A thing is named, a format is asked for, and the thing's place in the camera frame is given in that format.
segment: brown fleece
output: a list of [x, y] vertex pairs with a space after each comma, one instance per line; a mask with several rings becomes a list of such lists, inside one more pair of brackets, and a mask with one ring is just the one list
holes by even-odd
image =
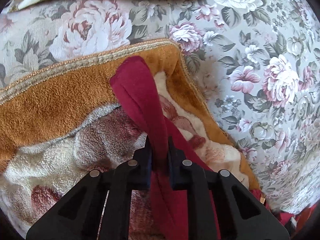
[[[143, 57], [153, 75], [165, 71], [169, 94], [185, 111], [201, 119], [210, 140], [232, 145], [211, 118], [202, 95], [186, 74], [181, 53], [174, 44], [159, 45], [131, 55]], [[98, 106], [117, 102], [109, 79], [128, 56], [124, 54], [119, 59], [48, 78], [2, 104], [0, 172], [5, 170], [18, 147], [61, 137], [78, 127]], [[242, 163], [241, 166], [246, 167], [243, 173], [252, 177], [248, 164], [245, 160]]]

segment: maroon fabric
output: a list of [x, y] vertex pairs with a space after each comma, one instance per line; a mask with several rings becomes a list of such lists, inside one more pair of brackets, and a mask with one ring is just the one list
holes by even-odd
[[[170, 187], [168, 136], [172, 136], [175, 147], [183, 150], [189, 160], [204, 169], [210, 168], [196, 155], [175, 125], [163, 115], [156, 84], [143, 58], [134, 56], [126, 59], [111, 78], [110, 85], [124, 111], [148, 134], [153, 148], [150, 199], [155, 223], [167, 240], [187, 240], [187, 193], [173, 191]], [[220, 239], [218, 220], [215, 218]]]

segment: metal rivet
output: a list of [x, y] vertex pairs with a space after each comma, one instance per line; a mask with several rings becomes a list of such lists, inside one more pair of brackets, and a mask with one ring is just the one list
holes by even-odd
[[98, 177], [99, 174], [100, 174], [100, 171], [98, 171], [98, 170], [92, 170], [92, 171], [90, 171], [90, 176], [91, 176], [91, 177]]
[[221, 176], [223, 176], [223, 177], [229, 177], [230, 172], [227, 171], [227, 170], [222, 170], [222, 171], [220, 171], [220, 174], [221, 174]]
[[191, 160], [184, 160], [182, 162], [182, 164], [185, 165], [185, 166], [191, 166], [192, 165], [192, 161]]
[[135, 165], [137, 165], [138, 164], [138, 162], [136, 161], [136, 160], [129, 160], [128, 161], [128, 165], [129, 166], [135, 166]]

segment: floral bedsheet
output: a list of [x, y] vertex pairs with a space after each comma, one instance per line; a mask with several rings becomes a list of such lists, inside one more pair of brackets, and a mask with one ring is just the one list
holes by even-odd
[[0, 14], [0, 89], [169, 37], [271, 208], [298, 213], [320, 197], [319, 32], [306, 0], [50, 0]]

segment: plush blanket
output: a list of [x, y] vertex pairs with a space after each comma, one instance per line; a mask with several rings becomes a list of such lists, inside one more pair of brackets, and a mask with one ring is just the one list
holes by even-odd
[[[18, 232], [30, 226], [88, 171], [107, 171], [144, 146], [109, 80], [131, 55], [154, 77], [164, 115], [214, 171], [230, 170], [259, 189], [244, 156], [212, 119], [189, 78], [179, 46], [147, 41], [43, 68], [0, 92], [0, 207]], [[130, 238], [161, 238], [147, 192], [132, 197]]]

